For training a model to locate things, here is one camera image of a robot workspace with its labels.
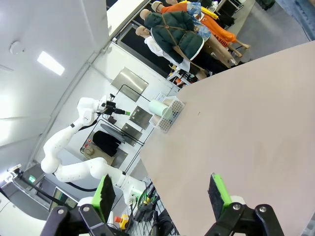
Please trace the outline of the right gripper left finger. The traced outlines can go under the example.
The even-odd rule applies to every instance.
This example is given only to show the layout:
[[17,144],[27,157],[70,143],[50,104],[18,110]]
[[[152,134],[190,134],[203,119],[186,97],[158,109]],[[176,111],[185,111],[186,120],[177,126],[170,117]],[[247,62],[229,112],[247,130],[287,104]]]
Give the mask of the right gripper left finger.
[[42,236],[127,236],[108,225],[115,199],[110,176],[104,176],[92,202],[75,208],[57,206],[50,212],[41,231]]

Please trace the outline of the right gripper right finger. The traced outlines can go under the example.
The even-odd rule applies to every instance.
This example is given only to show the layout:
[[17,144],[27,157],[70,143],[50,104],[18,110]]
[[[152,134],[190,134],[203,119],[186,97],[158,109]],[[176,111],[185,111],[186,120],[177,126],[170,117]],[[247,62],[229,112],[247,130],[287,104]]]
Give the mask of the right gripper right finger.
[[284,232],[273,208],[260,204],[250,208],[239,196],[231,196],[218,174],[211,174],[208,195],[215,223],[207,236],[283,236]]

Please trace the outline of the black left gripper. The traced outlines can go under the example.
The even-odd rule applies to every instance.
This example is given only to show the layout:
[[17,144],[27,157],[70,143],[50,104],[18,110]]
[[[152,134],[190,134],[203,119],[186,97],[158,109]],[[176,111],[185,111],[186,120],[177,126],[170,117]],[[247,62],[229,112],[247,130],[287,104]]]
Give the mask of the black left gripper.
[[114,102],[106,102],[104,113],[106,115],[111,115],[113,113],[116,113],[118,115],[130,115],[130,112],[128,111],[116,108],[116,103]]

